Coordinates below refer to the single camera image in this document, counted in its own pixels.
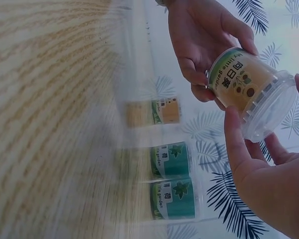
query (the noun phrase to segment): seed kit container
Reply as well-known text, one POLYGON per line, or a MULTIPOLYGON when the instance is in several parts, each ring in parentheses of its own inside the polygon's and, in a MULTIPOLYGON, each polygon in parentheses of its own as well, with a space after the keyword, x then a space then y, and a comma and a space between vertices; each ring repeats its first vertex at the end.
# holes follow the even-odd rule
POLYGON ((177 97, 150 101, 128 102, 128 127, 180 123, 180 103, 177 97))
POLYGON ((297 96, 294 76, 277 71, 241 48, 223 52, 209 71, 209 86, 225 106, 235 106, 243 136, 265 139, 288 114, 297 96))
POLYGON ((186 142, 150 148, 150 162, 154 178, 188 177, 195 167, 186 142))
POLYGON ((199 180, 180 178, 150 185, 150 207, 154 220, 199 220, 203 198, 199 180))

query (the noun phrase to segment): teal label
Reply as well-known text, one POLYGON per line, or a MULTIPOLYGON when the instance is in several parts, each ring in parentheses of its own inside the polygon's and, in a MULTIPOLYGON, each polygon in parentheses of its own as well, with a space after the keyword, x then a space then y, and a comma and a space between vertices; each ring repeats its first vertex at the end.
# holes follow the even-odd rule
POLYGON ((151 170, 155 177, 188 176, 188 150, 185 142, 150 149, 151 170))
POLYGON ((191 179, 153 183, 151 208, 155 220, 195 218, 195 197, 191 179))

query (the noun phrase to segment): wooden surface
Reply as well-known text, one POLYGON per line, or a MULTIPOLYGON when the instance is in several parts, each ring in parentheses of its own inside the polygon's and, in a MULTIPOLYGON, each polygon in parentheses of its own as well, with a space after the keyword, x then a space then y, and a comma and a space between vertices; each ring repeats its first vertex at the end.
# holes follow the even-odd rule
POLYGON ((140 0, 0 0, 0 239, 157 238, 122 110, 145 26, 140 0))

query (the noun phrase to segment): palm leaf print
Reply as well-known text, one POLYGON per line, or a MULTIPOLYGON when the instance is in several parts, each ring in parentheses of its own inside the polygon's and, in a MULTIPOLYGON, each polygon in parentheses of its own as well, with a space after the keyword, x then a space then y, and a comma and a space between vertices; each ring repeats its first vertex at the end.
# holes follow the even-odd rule
POLYGON ((220 111, 200 113, 185 124, 183 131, 190 138, 205 141, 224 135, 224 114, 220 111))
POLYGON ((176 94, 173 79, 168 76, 146 81, 140 90, 142 100, 173 98, 176 94))
POLYGON ((260 146, 261 153, 263 153, 263 155, 264 155, 266 161, 267 161, 268 163, 273 162, 273 158, 272 158, 271 155, 269 154, 269 151, 268 151, 268 149, 267 149, 267 147, 266 147, 265 142, 264 142, 264 141, 261 141, 261 142, 259 143, 259 146, 260 146))
POLYGON ((228 156, 224 144, 197 141, 196 150, 202 170, 217 173, 228 170, 228 156))
POLYGON ((294 132, 297 136, 299 136, 299 95, 292 109, 290 110, 290 112, 288 113, 288 115, 286 116, 286 118, 284 119, 281 125, 282 125, 281 129, 289 130, 288 139, 290 139, 292 132, 294 132))
POLYGON ((261 32, 266 35, 269 22, 260 0, 232 0, 232 2, 235 2, 240 17, 246 23, 251 21, 251 26, 256 30, 256 34, 261 32))
POLYGON ((280 61, 279 57, 282 55, 278 52, 279 48, 276 48, 273 42, 260 54, 260 59, 271 67, 276 68, 280 61))
POLYGON ((215 185, 207 191, 208 207, 214 206, 214 211, 220 210, 219 218, 224 215, 223 223, 227 222, 227 231, 236 234, 238 238, 260 239, 267 232, 265 223, 243 203, 238 196, 231 171, 213 173, 212 182, 215 185))
POLYGON ((286 0, 286 8, 291 15, 292 28, 299 27, 299 0, 286 0))
POLYGON ((197 234, 197 229, 191 225, 167 225, 168 239, 192 239, 197 234))

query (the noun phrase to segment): container lid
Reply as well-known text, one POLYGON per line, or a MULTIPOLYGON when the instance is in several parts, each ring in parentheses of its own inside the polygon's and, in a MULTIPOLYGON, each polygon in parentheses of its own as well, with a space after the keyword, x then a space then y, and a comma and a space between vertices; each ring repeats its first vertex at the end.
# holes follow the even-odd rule
POLYGON ((276 73, 243 117, 244 138, 253 143, 264 140, 286 117, 296 97, 295 78, 287 71, 276 73))

